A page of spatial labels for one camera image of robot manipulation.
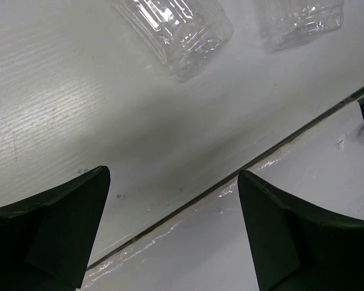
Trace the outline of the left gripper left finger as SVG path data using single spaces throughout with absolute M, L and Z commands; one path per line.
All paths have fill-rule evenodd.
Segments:
M 80 288 L 109 187 L 99 166 L 0 207 L 0 290 Z

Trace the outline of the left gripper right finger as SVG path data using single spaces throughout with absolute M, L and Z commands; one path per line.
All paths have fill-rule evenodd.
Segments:
M 237 183 L 260 290 L 364 290 L 364 220 L 311 204 L 249 171 Z

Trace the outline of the clear square plastic bottle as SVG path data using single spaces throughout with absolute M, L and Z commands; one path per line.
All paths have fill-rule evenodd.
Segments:
M 263 47 L 277 52 L 305 45 L 343 24 L 344 1 L 254 1 Z

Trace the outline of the clear ribbed plastic bottle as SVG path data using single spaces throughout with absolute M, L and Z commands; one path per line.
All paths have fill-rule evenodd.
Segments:
M 112 1 L 170 74 L 191 79 L 234 34 L 218 1 Z

